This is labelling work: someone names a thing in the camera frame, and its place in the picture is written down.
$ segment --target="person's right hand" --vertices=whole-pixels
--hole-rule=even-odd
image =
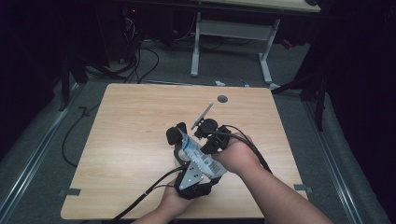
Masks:
[[[235,135],[245,138],[241,133]],[[226,149],[212,155],[212,158],[221,164],[231,173],[240,175],[251,166],[259,165],[260,161],[256,154],[242,141],[231,137]]]

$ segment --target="metal rail on floor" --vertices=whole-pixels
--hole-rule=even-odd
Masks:
[[[30,182],[35,176],[36,171],[41,165],[41,162],[47,155],[50,148],[50,142],[62,123],[62,120],[66,116],[69,106],[73,104],[76,98],[82,91],[82,87],[77,83],[72,87],[72,98],[68,107],[60,112],[55,121],[49,127],[44,137],[41,139],[38,147],[33,151],[32,155],[28,159],[23,171],[18,176],[17,180],[13,184],[11,190],[9,191],[7,197],[2,201],[0,205],[0,223],[8,223],[11,218],[13,211],[17,207],[23,193],[28,188]]]
[[[332,150],[330,149],[327,143],[325,134],[318,129],[318,125],[315,122],[315,110],[309,102],[303,101],[302,103],[305,112],[308,114],[309,120],[312,126],[314,127],[315,133],[317,134],[318,140],[321,144],[322,153],[326,162],[326,166],[329,169],[332,182],[334,183],[335,189],[337,190],[341,203],[344,206],[349,222],[361,224],[363,223],[361,220],[361,215],[359,214],[358,208],[356,207],[352,199],[349,187],[347,186],[343,176],[341,175],[340,170],[338,169],[337,163],[334,159],[334,156],[332,155]]]

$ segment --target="white desk leg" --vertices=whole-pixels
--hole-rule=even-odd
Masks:
[[[191,62],[192,77],[198,77],[200,34],[201,34],[201,12],[197,12],[197,22],[195,28],[195,45],[194,45],[194,52],[192,53],[192,62]]]
[[[277,27],[279,26],[279,23],[280,23],[280,19],[275,20],[274,25],[271,29],[270,34],[269,34],[267,44],[265,46],[265,51],[264,51],[264,53],[259,54],[260,64],[262,65],[262,75],[264,76],[264,81],[267,84],[272,83],[270,70],[268,69],[267,57],[268,57],[268,53],[270,52],[271,46],[274,42],[274,38],[275,38]]]

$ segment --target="hand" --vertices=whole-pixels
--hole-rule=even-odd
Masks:
[[[235,133],[235,135],[245,138],[241,133]],[[247,136],[247,139],[253,143],[251,138]],[[221,152],[212,155],[212,158],[221,164],[231,173],[240,175],[246,168],[250,168],[252,165],[259,165],[260,161],[256,154],[242,141],[231,137],[228,142],[227,148]]]
[[[169,182],[168,185],[173,186],[174,184],[175,180]],[[161,199],[160,205],[158,205],[156,210],[157,212],[166,214],[173,219],[174,217],[178,217],[183,214],[186,209],[195,202],[195,200],[196,199],[186,200],[180,198],[175,188],[166,187],[163,192],[163,198]]]

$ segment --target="right forearm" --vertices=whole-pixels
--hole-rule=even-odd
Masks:
[[[253,165],[239,174],[265,218],[276,223],[331,223],[313,204],[289,186]]]

